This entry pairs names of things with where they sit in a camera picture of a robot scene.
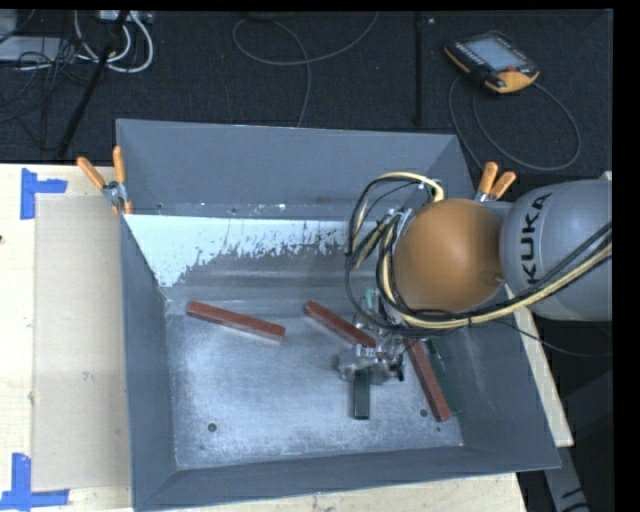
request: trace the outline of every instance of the white cable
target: white cable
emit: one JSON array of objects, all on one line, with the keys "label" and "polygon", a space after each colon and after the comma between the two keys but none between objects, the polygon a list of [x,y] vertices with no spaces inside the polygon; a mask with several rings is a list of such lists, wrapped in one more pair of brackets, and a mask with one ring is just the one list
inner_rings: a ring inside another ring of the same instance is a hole
[{"label": "white cable", "polygon": [[[82,39],[82,33],[80,32],[80,27],[78,25],[78,16],[77,13],[78,11],[74,11],[75,13],[75,27],[76,27],[76,34],[78,35],[78,37],[80,39]],[[131,35],[129,34],[129,30],[123,26],[123,30],[125,32],[126,38],[127,38],[127,46],[125,48],[125,50],[120,54],[117,55],[115,57],[112,57],[111,59],[107,59],[107,67],[109,69],[111,69],[112,71],[117,71],[118,73],[139,73],[141,71],[144,71],[145,69],[147,69],[151,63],[153,62],[153,40],[151,39],[151,34],[149,34],[149,31],[147,30],[147,28],[144,26],[144,24],[140,21],[140,17],[135,14],[135,13],[130,13],[129,17],[133,20],[133,22],[138,26],[138,28],[140,29],[140,31],[143,33],[144,37],[145,37],[145,41],[147,43],[147,46],[149,48],[149,52],[147,55],[147,59],[145,60],[145,62],[136,67],[136,68],[124,68],[124,67],[118,67],[115,66],[114,64],[112,64],[112,62],[115,62],[116,60],[120,60],[122,59],[130,50],[131,48]],[[96,55],[95,52],[93,52],[91,50],[91,48],[89,47],[89,45],[87,45],[86,43],[82,43],[82,47],[87,51],[87,53],[91,56],[91,59],[93,62],[98,62],[99,57],[98,55]]]},{"label": "white cable", "polygon": [[[78,36],[78,39],[80,39],[80,41],[82,41],[82,45],[81,46],[89,54],[89,57],[87,57],[86,55],[78,54],[78,58],[79,59],[83,59],[83,60],[92,60],[93,62],[98,62],[100,60],[100,57],[98,57],[98,55],[84,41],[84,36],[82,35],[82,32],[80,30],[80,25],[78,24],[78,10],[77,9],[73,10],[73,20],[74,20],[73,24],[75,26],[76,35]],[[127,39],[127,44],[125,46],[125,49],[122,50],[122,52],[119,55],[116,55],[114,57],[111,57],[111,58],[107,59],[107,63],[116,62],[116,61],[122,59],[123,57],[126,57],[126,55],[129,53],[129,50],[131,49],[131,34],[129,33],[129,29],[127,29],[127,27],[123,25],[122,26],[122,30],[124,31],[125,38]]]}]

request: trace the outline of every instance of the clamp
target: clamp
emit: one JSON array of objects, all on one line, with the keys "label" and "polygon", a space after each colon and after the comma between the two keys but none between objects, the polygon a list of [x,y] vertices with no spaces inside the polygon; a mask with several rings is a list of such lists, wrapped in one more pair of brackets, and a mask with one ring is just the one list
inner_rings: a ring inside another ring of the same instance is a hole
[{"label": "clamp", "polygon": [[482,172],[478,191],[474,197],[475,201],[483,203],[500,199],[516,180],[516,173],[507,171],[497,181],[496,178],[498,178],[498,164],[487,162]]},{"label": "clamp", "polygon": [[133,204],[129,199],[129,194],[124,184],[126,173],[120,146],[113,148],[113,166],[116,170],[116,181],[107,183],[93,164],[83,156],[77,158],[76,164],[84,171],[91,182],[102,191],[107,201],[113,205],[115,213],[120,213],[121,210],[124,213],[133,213]]}]

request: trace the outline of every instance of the handheld device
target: handheld device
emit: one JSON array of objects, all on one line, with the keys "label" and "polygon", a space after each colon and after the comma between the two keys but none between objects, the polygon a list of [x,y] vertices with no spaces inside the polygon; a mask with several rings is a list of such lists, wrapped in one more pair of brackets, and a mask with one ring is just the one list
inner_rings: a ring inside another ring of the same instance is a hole
[{"label": "handheld device", "polygon": [[500,94],[524,89],[540,74],[533,60],[495,31],[447,41],[444,52],[471,80]]}]

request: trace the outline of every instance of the yellow cable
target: yellow cable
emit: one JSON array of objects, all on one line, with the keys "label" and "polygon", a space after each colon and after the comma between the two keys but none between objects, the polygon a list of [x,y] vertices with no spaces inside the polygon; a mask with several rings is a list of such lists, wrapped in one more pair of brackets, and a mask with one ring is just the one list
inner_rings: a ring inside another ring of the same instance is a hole
[{"label": "yellow cable", "polygon": [[[391,231],[389,235],[387,235],[387,239],[385,239],[384,241],[385,246],[388,244],[389,240],[391,240],[392,233],[393,232]],[[485,313],[484,315],[477,315],[477,316],[471,316],[470,318],[460,318],[460,319],[454,319],[454,320],[434,321],[434,320],[418,319],[411,315],[401,313],[400,311],[397,311],[397,312],[407,324],[412,325],[414,327],[420,327],[425,329],[449,329],[449,328],[455,328],[455,327],[464,327],[469,323],[489,322],[491,320],[495,320],[502,316],[511,314],[517,309],[529,306],[551,295],[552,293],[556,292],[563,286],[569,284],[571,281],[580,277],[589,269],[593,268],[595,265],[597,265],[602,260],[607,258],[610,254],[611,254],[611,244],[607,245],[604,249],[598,251],[593,256],[587,258],[585,261],[583,261],[580,265],[575,267],[573,270],[571,270],[570,272],[567,272],[564,276],[556,279],[555,281],[545,286],[541,290],[537,291],[536,293],[532,294],[531,296],[525,299],[522,299],[521,301],[516,302],[515,304],[512,304],[510,306],[506,306],[504,308],[498,309],[496,311],[492,311],[490,313]],[[384,256],[384,259],[383,259],[381,277],[382,277],[382,284],[383,284],[385,294],[387,295],[388,298],[393,299],[393,293],[391,292],[391,282],[389,279],[388,253]]]},{"label": "yellow cable", "polygon": [[[380,183],[378,182],[378,180],[380,179],[387,179],[387,178],[408,178],[408,179],[412,179],[418,182],[421,182],[431,188],[433,188],[434,190],[434,195],[433,195],[433,202],[435,203],[436,201],[441,201],[444,199],[444,189],[435,181],[433,181],[430,178],[427,178],[426,176],[422,176],[421,174],[416,174],[413,172],[405,172],[405,171],[392,171],[392,172],[387,172],[385,174],[381,174],[380,176],[378,176],[375,180],[373,180],[373,182],[369,183],[369,185],[367,186],[367,188],[365,189],[363,196],[366,197],[368,194],[371,193],[371,191],[377,187],[378,185],[380,185]],[[357,238],[358,238],[358,233],[360,232],[360,228],[362,227],[362,224],[364,223],[364,212],[367,209],[367,202],[366,200],[363,201],[362,206],[360,207],[360,212],[358,214],[358,220],[356,221],[356,226],[354,229],[354,233],[356,233],[356,236],[353,237],[353,243],[351,244],[351,250],[354,251],[356,246],[357,246]]]}]

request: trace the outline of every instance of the red wooden block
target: red wooden block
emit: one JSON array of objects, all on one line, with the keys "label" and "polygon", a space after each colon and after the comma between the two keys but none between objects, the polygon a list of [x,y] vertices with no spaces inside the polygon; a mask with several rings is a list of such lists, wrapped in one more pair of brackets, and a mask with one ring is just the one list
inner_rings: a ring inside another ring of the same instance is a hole
[{"label": "red wooden block", "polygon": [[234,313],[233,311],[210,306],[202,302],[189,302],[187,304],[187,315],[276,341],[280,341],[286,332],[281,325]]},{"label": "red wooden block", "polygon": [[317,302],[310,300],[304,306],[304,312],[316,322],[324,325],[339,336],[343,337],[354,345],[360,343],[367,347],[375,347],[375,340],[368,334],[362,332],[355,325],[336,315],[333,311],[325,308]]}]

